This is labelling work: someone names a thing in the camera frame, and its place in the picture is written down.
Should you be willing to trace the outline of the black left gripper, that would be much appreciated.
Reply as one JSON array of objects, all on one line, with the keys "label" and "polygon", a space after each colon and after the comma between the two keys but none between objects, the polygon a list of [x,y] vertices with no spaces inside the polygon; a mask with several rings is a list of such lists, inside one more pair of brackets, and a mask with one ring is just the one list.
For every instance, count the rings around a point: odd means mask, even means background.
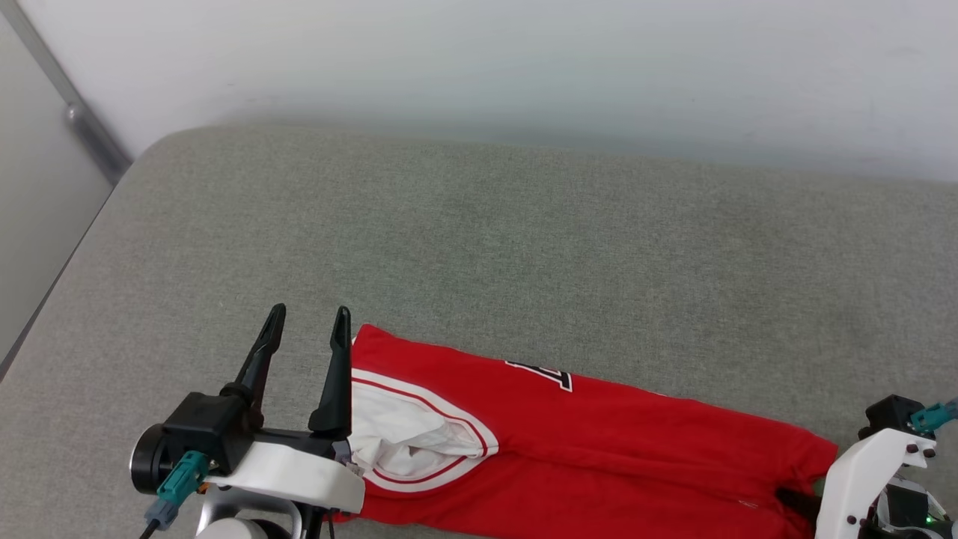
[{"label": "black left gripper", "polygon": [[[284,303],[271,308],[235,380],[220,389],[221,396],[242,400],[249,420],[263,420],[261,402],[272,357],[283,337],[285,315],[287,307]],[[285,445],[329,460],[350,460],[352,451],[346,438],[352,433],[352,331],[350,310],[344,305],[338,308],[329,344],[331,361],[326,369],[320,402],[309,416],[308,429],[311,432],[264,427],[254,433],[254,440]]]}]

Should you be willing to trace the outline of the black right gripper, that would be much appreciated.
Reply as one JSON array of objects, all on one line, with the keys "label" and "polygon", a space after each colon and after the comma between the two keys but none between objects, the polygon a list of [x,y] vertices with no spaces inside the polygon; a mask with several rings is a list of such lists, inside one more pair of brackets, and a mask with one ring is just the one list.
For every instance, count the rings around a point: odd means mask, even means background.
[{"label": "black right gripper", "polygon": [[[775,495],[810,525],[817,524],[822,497],[786,488]],[[873,506],[873,538],[956,538],[957,522],[927,490],[900,475],[891,478]]]}]

